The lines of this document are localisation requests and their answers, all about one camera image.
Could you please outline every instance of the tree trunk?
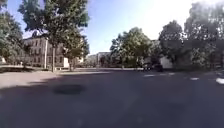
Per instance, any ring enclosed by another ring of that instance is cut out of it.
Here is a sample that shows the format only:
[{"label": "tree trunk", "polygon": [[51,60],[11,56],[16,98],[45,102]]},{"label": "tree trunk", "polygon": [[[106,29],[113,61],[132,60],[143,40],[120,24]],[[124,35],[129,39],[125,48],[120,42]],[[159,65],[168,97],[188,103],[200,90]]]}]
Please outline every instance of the tree trunk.
[{"label": "tree trunk", "polygon": [[69,71],[73,71],[73,59],[69,59]]},{"label": "tree trunk", "polygon": [[52,48],[52,72],[55,71],[55,47]]}]

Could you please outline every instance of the tree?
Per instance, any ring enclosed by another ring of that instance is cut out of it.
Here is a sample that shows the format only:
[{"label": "tree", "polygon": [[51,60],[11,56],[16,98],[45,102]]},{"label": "tree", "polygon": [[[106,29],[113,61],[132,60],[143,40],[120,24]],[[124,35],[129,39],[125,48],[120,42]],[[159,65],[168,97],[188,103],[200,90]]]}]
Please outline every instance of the tree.
[{"label": "tree", "polygon": [[173,63],[177,63],[182,56],[183,31],[182,27],[174,20],[163,27],[159,35],[162,54]]},{"label": "tree", "polygon": [[112,40],[110,48],[112,62],[128,63],[128,65],[131,63],[132,67],[136,67],[142,59],[149,56],[150,46],[150,40],[142,30],[137,27],[132,28]]},{"label": "tree", "polygon": [[61,34],[73,28],[88,25],[87,0],[44,0],[44,8],[38,0],[23,0],[19,12],[27,24],[26,31],[39,31],[52,45],[52,71],[54,71],[55,48],[61,41]]},{"label": "tree", "polygon": [[190,16],[186,20],[187,45],[190,46],[192,52],[197,51],[197,54],[192,55],[198,56],[198,54],[202,54],[200,57],[204,57],[204,61],[194,59],[196,62],[204,63],[200,65],[206,66],[206,63],[209,62],[210,67],[213,67],[214,53],[217,51],[216,45],[220,38],[220,30],[222,30],[219,28],[221,21],[219,20],[221,15],[217,15],[219,11],[220,9],[217,10],[217,8],[208,6],[205,3],[197,2],[192,4]]},{"label": "tree", "polygon": [[0,10],[3,8],[3,7],[6,7],[6,4],[7,3],[7,0],[0,0]]},{"label": "tree", "polygon": [[20,24],[9,12],[1,12],[6,2],[0,1],[0,56],[8,61],[9,57],[17,55],[22,48],[22,31]]},{"label": "tree", "polygon": [[72,70],[74,59],[84,58],[89,54],[89,44],[78,29],[69,29],[62,35],[61,41],[65,42],[63,54],[68,58],[70,70]]}]

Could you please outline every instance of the building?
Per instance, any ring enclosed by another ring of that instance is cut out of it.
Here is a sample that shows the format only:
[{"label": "building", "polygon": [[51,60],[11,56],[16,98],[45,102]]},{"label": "building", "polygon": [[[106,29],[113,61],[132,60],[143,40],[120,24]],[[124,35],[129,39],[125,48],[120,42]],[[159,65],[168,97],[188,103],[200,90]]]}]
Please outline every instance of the building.
[{"label": "building", "polygon": [[[25,45],[30,45],[30,53],[21,51],[17,60],[27,62],[28,65],[47,68],[52,63],[52,45],[45,38],[24,39]],[[68,59],[63,56],[63,44],[55,49],[55,67],[69,67]]]},{"label": "building", "polygon": [[94,55],[89,55],[86,58],[87,65],[93,66],[93,67],[100,67],[100,58],[102,56],[110,55],[110,52],[99,52]]}]

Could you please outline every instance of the blue sky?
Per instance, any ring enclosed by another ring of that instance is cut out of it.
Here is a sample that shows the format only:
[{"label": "blue sky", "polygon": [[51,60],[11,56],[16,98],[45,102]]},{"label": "blue sky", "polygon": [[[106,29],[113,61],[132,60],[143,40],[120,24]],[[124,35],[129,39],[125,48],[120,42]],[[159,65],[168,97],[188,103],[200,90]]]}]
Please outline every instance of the blue sky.
[{"label": "blue sky", "polygon": [[[150,39],[157,39],[169,21],[175,19],[184,24],[195,1],[199,0],[89,0],[91,20],[84,33],[90,43],[90,54],[109,51],[111,40],[133,27],[140,27]],[[22,0],[8,0],[8,10],[24,31],[26,24],[17,12],[21,3]],[[29,36],[29,32],[24,32],[24,38]]]}]

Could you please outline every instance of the road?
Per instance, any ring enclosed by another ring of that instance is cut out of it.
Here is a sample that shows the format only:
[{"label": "road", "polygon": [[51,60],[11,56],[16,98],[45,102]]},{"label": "road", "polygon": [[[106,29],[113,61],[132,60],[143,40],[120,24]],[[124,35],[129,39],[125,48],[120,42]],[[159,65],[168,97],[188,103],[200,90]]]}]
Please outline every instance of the road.
[{"label": "road", "polygon": [[[223,128],[216,73],[83,71],[0,74],[2,128]],[[55,86],[82,85],[78,95]]]}]

